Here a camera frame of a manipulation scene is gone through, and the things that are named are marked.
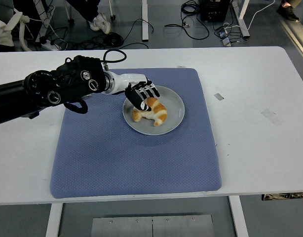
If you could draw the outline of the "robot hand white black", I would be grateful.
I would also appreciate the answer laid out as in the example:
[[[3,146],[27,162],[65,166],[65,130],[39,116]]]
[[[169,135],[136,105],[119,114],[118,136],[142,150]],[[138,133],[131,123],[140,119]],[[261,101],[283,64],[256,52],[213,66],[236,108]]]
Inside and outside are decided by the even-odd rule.
[[[132,105],[140,111],[151,111],[145,100],[149,97],[159,97],[160,94],[151,80],[143,74],[110,73],[112,86],[107,90],[108,94],[125,94]]]

